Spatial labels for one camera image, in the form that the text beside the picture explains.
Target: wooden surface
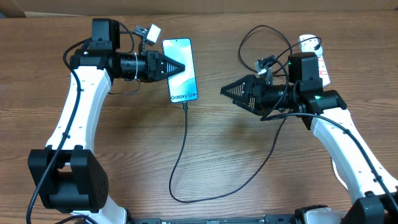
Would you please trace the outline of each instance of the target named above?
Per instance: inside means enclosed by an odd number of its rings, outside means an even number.
[[[189,37],[199,100],[189,103],[188,138],[172,188],[185,200],[215,196],[243,184],[263,162],[280,121],[260,122],[220,95],[245,74],[238,45],[252,27],[279,29],[291,42],[301,34],[323,38],[331,85],[383,166],[398,177],[398,13],[303,12],[207,16],[113,17],[131,29],[151,23],[160,39]],[[0,20],[0,222],[23,223],[34,182],[27,168],[31,149],[42,149],[54,131],[69,89],[62,54],[89,37],[91,18]],[[130,47],[122,38],[123,50]],[[248,64],[279,54],[285,43],[259,30],[242,55]],[[152,49],[161,50],[160,42]],[[135,88],[116,81],[114,90]],[[289,118],[263,170],[240,192],[219,200],[182,204],[168,190],[180,151],[184,115],[169,102],[166,81],[143,84],[134,96],[107,96],[95,138],[95,155],[109,177],[110,195],[133,217],[252,217],[292,213],[325,204],[347,210],[347,191],[330,157],[297,118]],[[66,215],[36,201],[35,223]]]

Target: smartphone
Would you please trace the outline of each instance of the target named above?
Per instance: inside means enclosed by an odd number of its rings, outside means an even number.
[[[193,64],[192,45],[189,38],[165,39],[162,41],[163,54],[185,65],[185,71],[167,79],[172,103],[198,99],[197,79]]]

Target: phone screen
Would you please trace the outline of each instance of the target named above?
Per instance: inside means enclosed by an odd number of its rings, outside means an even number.
[[[185,65],[185,71],[173,75],[167,79],[169,85],[170,101],[172,103],[196,100],[198,98],[195,67],[191,40],[166,39],[162,42],[163,54]]]

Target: wooden table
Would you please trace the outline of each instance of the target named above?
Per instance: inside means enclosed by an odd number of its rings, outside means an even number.
[[[189,103],[188,138],[172,188],[181,199],[232,191],[268,155],[280,121],[260,122],[220,95],[245,74],[238,61],[241,39],[254,26],[279,29],[291,42],[301,34],[323,38],[331,85],[347,102],[354,122],[383,166],[398,177],[398,13],[303,12],[184,16],[115,16],[162,28],[160,39],[189,37],[199,100]],[[0,20],[0,222],[23,223],[35,189],[27,168],[31,149],[52,134],[69,89],[62,54],[91,36],[90,17]],[[122,37],[123,50],[130,47]],[[279,54],[286,44],[274,32],[256,32],[243,47],[248,64]],[[150,49],[161,50],[160,41]],[[133,83],[115,81],[114,90]],[[168,190],[184,130],[181,105],[169,102],[166,81],[143,84],[139,93],[107,96],[98,121],[95,156],[108,174],[110,195],[133,217],[253,217],[292,213],[314,204],[347,210],[349,195],[330,157],[300,119],[289,118],[263,170],[240,192],[219,200],[182,204]],[[35,223],[67,215],[44,209]]]

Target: white plug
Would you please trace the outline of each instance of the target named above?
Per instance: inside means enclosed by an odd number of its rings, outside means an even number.
[[[304,34],[301,35],[298,38],[298,41],[303,41],[305,39],[311,38],[311,37],[315,37],[315,35],[312,34]],[[322,46],[318,49],[315,50],[315,47],[319,44],[319,41],[317,38],[315,39],[311,39],[311,40],[307,40],[304,41],[300,44],[300,50],[301,52],[314,52],[317,57],[318,57],[318,66],[319,66],[319,77],[322,78],[322,84],[323,87],[326,87],[327,85],[330,84],[330,77],[328,74],[328,70],[326,69],[326,64],[325,61],[323,59],[323,48]]]

